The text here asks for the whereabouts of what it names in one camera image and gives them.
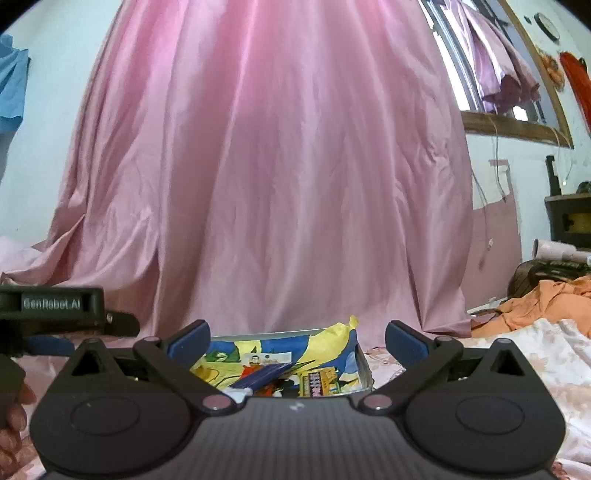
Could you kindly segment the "person's left hand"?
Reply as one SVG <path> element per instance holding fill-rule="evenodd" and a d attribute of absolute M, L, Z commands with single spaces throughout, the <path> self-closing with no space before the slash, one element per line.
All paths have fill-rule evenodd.
<path fill-rule="evenodd" d="M 25 434 L 25 406 L 36 402 L 26 383 L 25 371 L 11 358 L 1 356 L 1 478 L 8 479 L 33 460 L 37 452 Z"/>

